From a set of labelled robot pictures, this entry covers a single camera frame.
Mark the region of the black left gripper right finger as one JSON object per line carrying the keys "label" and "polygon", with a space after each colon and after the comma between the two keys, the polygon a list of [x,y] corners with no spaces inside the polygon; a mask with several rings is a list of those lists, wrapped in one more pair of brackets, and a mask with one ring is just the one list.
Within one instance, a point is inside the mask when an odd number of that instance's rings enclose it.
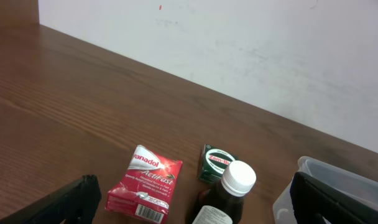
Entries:
{"label": "black left gripper right finger", "polygon": [[290,187],[298,224],[378,224],[378,211],[322,183],[296,172]]}

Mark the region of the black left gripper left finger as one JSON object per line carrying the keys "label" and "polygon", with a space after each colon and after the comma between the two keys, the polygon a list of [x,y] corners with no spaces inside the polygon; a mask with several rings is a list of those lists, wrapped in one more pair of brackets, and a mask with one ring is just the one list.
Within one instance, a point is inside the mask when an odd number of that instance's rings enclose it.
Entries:
{"label": "black left gripper left finger", "polygon": [[101,197],[97,176],[84,175],[19,211],[0,219],[0,224],[91,224]]}

